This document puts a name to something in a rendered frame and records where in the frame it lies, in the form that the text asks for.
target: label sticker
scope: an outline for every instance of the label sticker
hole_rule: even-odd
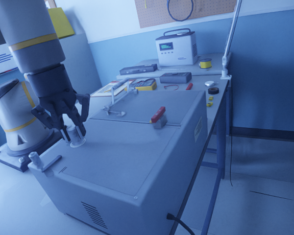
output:
[[[202,117],[200,117],[200,119],[195,127],[195,130],[194,130],[195,142],[197,141],[198,136],[200,135],[201,129],[202,129]]]

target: display screen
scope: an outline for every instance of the display screen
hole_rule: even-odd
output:
[[[160,50],[173,50],[173,43],[161,43],[159,47]]]

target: pegboard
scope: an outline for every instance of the pegboard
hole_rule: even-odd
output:
[[[193,0],[189,19],[233,12],[236,0]],[[141,28],[174,22],[167,9],[167,0],[135,0]],[[191,0],[170,0],[171,15],[185,19],[191,12]]]

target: white wall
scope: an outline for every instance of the white wall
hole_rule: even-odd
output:
[[[185,22],[140,28],[134,0],[55,0],[77,34],[86,32],[88,43],[186,24],[231,18],[233,13],[202,17]],[[294,9],[294,0],[243,0],[240,16]]]

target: multimeter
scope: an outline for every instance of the multimeter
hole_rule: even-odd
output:
[[[134,87],[139,91],[153,91],[157,88],[157,83],[156,83],[156,79],[150,78],[144,81],[132,83],[129,86]]]

